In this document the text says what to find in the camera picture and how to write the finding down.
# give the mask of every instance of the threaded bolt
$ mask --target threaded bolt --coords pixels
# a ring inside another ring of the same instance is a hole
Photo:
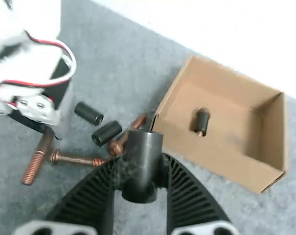
[[[51,154],[49,160],[53,163],[57,163],[59,161],[62,162],[71,162],[71,163],[78,163],[84,165],[92,165],[92,166],[100,166],[106,161],[100,158],[89,158],[83,157],[76,154],[71,153],[61,153],[60,150],[54,150]]]
[[[30,163],[25,171],[25,174],[21,180],[23,185],[32,185],[38,174],[41,165],[44,161],[45,154],[49,150],[54,139],[54,133],[50,128],[46,128],[43,136],[41,137],[35,152],[33,153],[33,157],[30,160]]]
[[[147,116],[141,115],[139,116],[134,123],[131,125],[129,129],[136,130],[139,129],[142,125],[146,123]],[[111,141],[109,146],[109,153],[111,156],[119,156],[124,154],[124,145],[128,138],[128,130],[125,132],[125,134],[118,140],[118,141]]]

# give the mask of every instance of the black cylindrical spacer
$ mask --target black cylindrical spacer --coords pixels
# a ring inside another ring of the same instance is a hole
[[[209,119],[210,119],[209,110],[206,108],[199,109],[197,111],[197,118],[196,118],[194,132],[202,133],[202,136],[206,136]]]
[[[79,102],[76,105],[75,113],[95,126],[99,125],[103,120],[103,114],[90,107],[85,102]]]
[[[134,203],[150,203],[157,198],[155,183],[162,156],[163,135],[156,132],[129,130],[124,156],[129,179],[122,197]]]
[[[122,127],[117,121],[111,121],[91,136],[96,145],[102,146],[122,132]]]

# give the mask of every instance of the carpet floor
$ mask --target carpet floor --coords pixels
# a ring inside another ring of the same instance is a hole
[[[73,78],[76,102],[85,101],[105,114],[103,123],[118,120],[126,128],[139,114],[153,115],[171,82],[193,52],[88,0],[63,0],[63,40],[78,62]],[[208,188],[243,235],[296,235],[296,100],[288,98],[290,170],[263,194],[194,165],[176,153]],[[97,128],[77,116],[71,120],[61,149],[106,156],[90,136]],[[0,235],[20,224],[44,218],[91,168],[44,164],[31,187],[20,179],[40,134],[0,117]],[[115,235],[164,235],[166,191],[150,205],[115,199]]]

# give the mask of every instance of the open cardboard box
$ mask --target open cardboard box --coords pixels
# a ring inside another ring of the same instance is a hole
[[[201,107],[211,115],[205,137],[193,132]],[[262,192],[287,169],[285,119],[284,93],[192,56],[159,105],[151,129],[185,158]]]

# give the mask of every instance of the bolt head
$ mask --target bolt head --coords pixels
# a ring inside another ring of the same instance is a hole
[[[122,144],[113,141],[110,143],[109,152],[111,156],[120,156],[124,154],[124,147]]]

